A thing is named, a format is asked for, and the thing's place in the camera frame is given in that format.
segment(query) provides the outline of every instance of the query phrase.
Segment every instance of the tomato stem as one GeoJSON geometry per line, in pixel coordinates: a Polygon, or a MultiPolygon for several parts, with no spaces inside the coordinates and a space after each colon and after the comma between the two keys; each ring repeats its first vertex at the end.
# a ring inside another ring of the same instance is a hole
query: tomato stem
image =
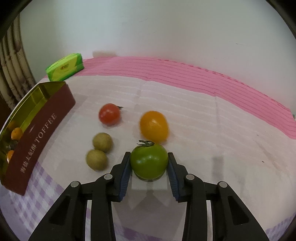
{"type": "Polygon", "coordinates": [[[142,142],[143,144],[139,144],[139,143],[137,143],[137,144],[140,146],[143,146],[143,147],[149,147],[149,146],[153,146],[155,144],[153,141],[139,140],[139,142],[142,142]]]}

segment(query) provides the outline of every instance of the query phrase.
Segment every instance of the brown box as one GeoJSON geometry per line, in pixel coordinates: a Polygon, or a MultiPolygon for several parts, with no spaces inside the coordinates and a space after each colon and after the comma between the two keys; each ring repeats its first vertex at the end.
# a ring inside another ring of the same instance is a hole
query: brown box
{"type": "Polygon", "coordinates": [[[25,194],[33,168],[50,136],[75,105],[75,99],[65,82],[38,84],[26,97],[22,100],[23,103],[18,105],[19,108],[14,110],[0,133],[1,183],[20,195],[25,194]],[[34,98],[39,98],[40,101],[36,101],[35,107],[28,108],[31,104],[26,105],[26,101],[31,101],[34,104],[34,98]],[[8,142],[9,133],[11,133],[11,128],[9,130],[10,123],[21,126],[25,130],[11,160],[5,163],[3,161],[3,152],[5,152],[3,148],[8,142]]]}

